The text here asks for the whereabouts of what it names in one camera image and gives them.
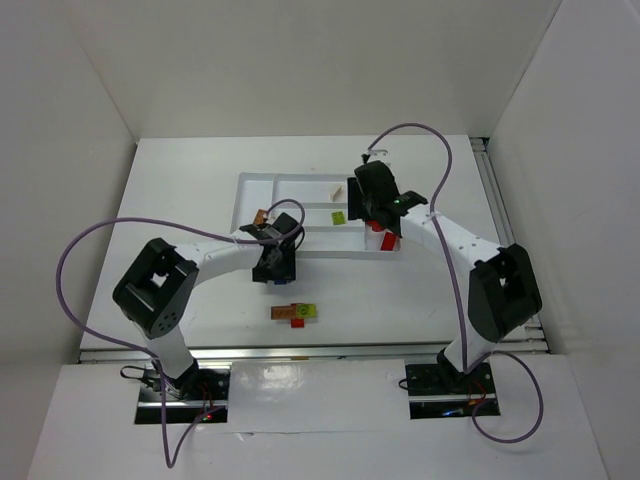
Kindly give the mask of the red L-shaped lego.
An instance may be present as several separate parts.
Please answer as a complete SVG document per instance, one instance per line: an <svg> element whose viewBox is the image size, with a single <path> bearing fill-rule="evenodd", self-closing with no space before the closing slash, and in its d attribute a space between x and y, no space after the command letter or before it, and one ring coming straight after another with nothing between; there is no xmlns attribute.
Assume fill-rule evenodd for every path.
<svg viewBox="0 0 640 480"><path fill-rule="evenodd" d="M378 222L371 220L367 222L367 225L371 228L373 232L383 232L386 228L380 225Z"/></svg>

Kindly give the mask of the white lego brick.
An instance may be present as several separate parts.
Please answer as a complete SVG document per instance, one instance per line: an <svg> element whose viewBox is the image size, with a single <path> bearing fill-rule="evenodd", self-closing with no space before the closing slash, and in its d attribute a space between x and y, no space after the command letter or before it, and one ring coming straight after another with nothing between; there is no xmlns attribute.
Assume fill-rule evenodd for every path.
<svg viewBox="0 0 640 480"><path fill-rule="evenodd" d="M332 203L337 203L342 198L344 191L344 185L338 184L331 188L329 192L329 199Z"/></svg>

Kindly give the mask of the lime green lego brick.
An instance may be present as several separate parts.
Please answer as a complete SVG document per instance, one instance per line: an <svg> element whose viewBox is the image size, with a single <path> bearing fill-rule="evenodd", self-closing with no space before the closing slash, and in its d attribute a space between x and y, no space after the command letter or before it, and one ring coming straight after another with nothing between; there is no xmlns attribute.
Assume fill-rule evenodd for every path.
<svg viewBox="0 0 640 480"><path fill-rule="evenodd" d="M331 220L334 226L345 225L347 223L346 217L342 211L332 212Z"/></svg>

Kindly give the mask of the brown lego plate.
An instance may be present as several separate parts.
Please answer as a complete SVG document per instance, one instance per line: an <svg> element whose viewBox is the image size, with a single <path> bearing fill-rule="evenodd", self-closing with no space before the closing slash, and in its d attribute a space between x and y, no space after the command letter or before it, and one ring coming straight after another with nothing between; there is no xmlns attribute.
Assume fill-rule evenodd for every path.
<svg viewBox="0 0 640 480"><path fill-rule="evenodd" d="M270 309L272 320L288 320L297 317L297 307L295 305L273 306Z"/></svg>

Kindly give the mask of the orange lego brick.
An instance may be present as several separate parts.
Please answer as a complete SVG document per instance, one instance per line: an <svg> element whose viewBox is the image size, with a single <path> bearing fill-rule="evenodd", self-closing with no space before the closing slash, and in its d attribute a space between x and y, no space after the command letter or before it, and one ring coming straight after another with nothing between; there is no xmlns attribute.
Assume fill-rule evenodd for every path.
<svg viewBox="0 0 640 480"><path fill-rule="evenodd" d="M268 212L266 210L260 209L257 211L253 224L254 225L263 225L268 219Z"/></svg>

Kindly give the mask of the red curved lego brick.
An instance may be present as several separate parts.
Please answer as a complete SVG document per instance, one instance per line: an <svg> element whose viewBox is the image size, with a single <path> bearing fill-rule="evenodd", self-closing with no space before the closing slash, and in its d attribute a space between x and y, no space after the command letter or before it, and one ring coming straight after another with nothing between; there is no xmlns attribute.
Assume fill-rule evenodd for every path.
<svg viewBox="0 0 640 480"><path fill-rule="evenodd" d="M398 237L392 232L386 232L383 236L380 250L381 251L394 251L396 248Z"/></svg>

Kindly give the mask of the green lego with eye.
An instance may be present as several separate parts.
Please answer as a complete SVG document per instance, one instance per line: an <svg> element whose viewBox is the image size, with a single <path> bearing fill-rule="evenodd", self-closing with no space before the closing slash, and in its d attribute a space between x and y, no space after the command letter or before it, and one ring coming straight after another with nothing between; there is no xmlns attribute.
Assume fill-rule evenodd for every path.
<svg viewBox="0 0 640 480"><path fill-rule="evenodd" d="M313 319L317 317L317 307L315 304L296 303L293 304L294 317L296 319Z"/></svg>

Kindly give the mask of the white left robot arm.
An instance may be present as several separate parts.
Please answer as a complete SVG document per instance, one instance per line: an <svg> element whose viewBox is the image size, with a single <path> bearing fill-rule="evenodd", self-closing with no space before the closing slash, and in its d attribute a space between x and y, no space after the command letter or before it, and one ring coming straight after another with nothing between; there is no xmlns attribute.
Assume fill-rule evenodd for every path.
<svg viewBox="0 0 640 480"><path fill-rule="evenodd" d="M112 298L158 358L169 388L184 396L202 380L199 365L179 327L193 290L235 271L249 270L254 283L276 285L296 279L297 241L305 235L287 213L248 224L228 240L174 246L162 238L144 246L114 288Z"/></svg>

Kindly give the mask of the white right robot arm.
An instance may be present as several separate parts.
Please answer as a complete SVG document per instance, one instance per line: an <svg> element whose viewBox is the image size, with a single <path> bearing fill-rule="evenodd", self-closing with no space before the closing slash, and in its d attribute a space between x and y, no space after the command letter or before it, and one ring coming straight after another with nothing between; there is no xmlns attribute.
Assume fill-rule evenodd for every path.
<svg viewBox="0 0 640 480"><path fill-rule="evenodd" d="M351 220L374 222L443 255L459 316L459 334L438 355L448 375L471 373L507 335L542 309L524 247L483 239L434 210L422 195L400 192L390 167L371 153L363 155L347 190Z"/></svg>

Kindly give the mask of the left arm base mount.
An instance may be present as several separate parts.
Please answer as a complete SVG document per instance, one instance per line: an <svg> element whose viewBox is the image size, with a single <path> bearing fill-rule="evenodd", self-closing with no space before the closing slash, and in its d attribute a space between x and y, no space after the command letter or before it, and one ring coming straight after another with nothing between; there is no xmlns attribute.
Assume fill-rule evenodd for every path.
<svg viewBox="0 0 640 480"><path fill-rule="evenodd" d="M228 419L228 396L231 380L229 367L204 368L195 383L181 392L170 384L166 390L167 424L190 424L198 415L204 415L204 424L222 424ZM161 423L161 389L158 373L151 367L127 365L120 369L123 379L135 381L139 386L134 423L159 425Z"/></svg>

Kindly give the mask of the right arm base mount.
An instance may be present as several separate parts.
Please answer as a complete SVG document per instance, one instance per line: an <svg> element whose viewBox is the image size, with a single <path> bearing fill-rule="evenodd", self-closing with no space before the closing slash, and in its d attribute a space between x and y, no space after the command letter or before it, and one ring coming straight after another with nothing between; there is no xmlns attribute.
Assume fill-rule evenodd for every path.
<svg viewBox="0 0 640 480"><path fill-rule="evenodd" d="M435 364L408 364L398 387L408 394L412 420L471 417L476 406L478 416L499 416L493 373L483 363L460 382L447 384Z"/></svg>

